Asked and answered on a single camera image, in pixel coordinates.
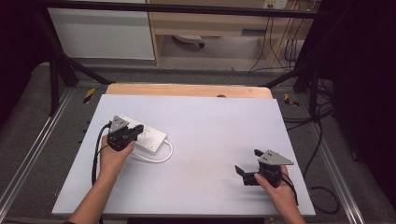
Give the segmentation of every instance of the person's right hand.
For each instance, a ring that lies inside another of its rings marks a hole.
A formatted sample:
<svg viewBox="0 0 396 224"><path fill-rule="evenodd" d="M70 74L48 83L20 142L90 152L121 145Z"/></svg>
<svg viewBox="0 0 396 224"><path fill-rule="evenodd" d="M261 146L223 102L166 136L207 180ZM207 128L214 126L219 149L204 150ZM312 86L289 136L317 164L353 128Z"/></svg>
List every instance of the person's right hand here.
<svg viewBox="0 0 396 224"><path fill-rule="evenodd" d="M289 175L285 165L281 166L281 171L283 174ZM305 223L289 185L282 180L279 186L274 188L263 176L255 174L254 177L268 193L276 211L282 216L285 223Z"/></svg>

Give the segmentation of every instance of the white power strip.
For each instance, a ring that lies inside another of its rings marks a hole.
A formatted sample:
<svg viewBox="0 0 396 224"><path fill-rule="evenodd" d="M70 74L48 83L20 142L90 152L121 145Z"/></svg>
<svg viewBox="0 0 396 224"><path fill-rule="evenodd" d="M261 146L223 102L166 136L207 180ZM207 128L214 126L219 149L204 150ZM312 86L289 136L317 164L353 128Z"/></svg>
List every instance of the white power strip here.
<svg viewBox="0 0 396 224"><path fill-rule="evenodd" d="M157 129L154 129L135 119L131 119L125 115L120 115L120 118L129 122L128 128L133 128L136 125L143 124L144 130L137 136L136 144L151 154L157 154L158 148L166 138L166 133L158 131Z"/></svg>

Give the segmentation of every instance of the white table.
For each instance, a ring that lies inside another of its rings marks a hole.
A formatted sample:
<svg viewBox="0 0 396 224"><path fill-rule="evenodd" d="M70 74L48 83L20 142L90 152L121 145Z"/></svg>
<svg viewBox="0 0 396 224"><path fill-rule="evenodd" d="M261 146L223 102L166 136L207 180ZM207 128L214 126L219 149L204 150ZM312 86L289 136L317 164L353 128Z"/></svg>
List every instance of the white table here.
<svg viewBox="0 0 396 224"><path fill-rule="evenodd" d="M186 96L103 95L52 210L69 215L91 188L99 130L126 115L168 134L173 157L152 164L130 157L104 214L127 217L265 217L276 215L261 187L244 186L234 169L257 170L253 149L272 149L288 166L303 216L313 216L298 162L276 100ZM158 158L165 157L163 145Z"/></svg>

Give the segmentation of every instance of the hand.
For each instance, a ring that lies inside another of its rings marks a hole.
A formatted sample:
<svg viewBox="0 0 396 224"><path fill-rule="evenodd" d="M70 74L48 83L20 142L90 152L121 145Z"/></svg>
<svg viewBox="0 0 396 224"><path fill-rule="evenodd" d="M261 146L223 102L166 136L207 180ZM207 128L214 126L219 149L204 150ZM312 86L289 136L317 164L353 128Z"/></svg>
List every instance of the hand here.
<svg viewBox="0 0 396 224"><path fill-rule="evenodd" d="M285 165L281 166L281 171L283 174L289 175ZM282 216L285 223L305 223L289 185L282 180L279 186L274 188L263 176L255 174L254 177L268 193L276 211Z"/></svg>
<svg viewBox="0 0 396 224"><path fill-rule="evenodd" d="M99 177L115 177L119 175L125 160L134 150L134 141L131 142L125 149L116 151L107 143L107 135L102 137L103 149L100 152L100 173Z"/></svg>

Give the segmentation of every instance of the yellow and black tape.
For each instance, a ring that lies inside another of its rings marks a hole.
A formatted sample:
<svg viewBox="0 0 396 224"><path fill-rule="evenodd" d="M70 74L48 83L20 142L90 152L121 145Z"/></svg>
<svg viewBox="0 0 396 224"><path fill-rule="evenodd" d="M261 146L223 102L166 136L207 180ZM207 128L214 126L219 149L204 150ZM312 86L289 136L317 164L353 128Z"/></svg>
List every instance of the yellow and black tape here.
<svg viewBox="0 0 396 224"><path fill-rule="evenodd" d="M289 95L285 93L285 104L286 105L294 105L294 106L299 106L300 104L298 102L293 102L290 100Z"/></svg>
<svg viewBox="0 0 396 224"><path fill-rule="evenodd" d="M90 102L94 92L95 92L95 88L90 88L88 90L87 94L85 95L84 101L82 102L84 105Z"/></svg>

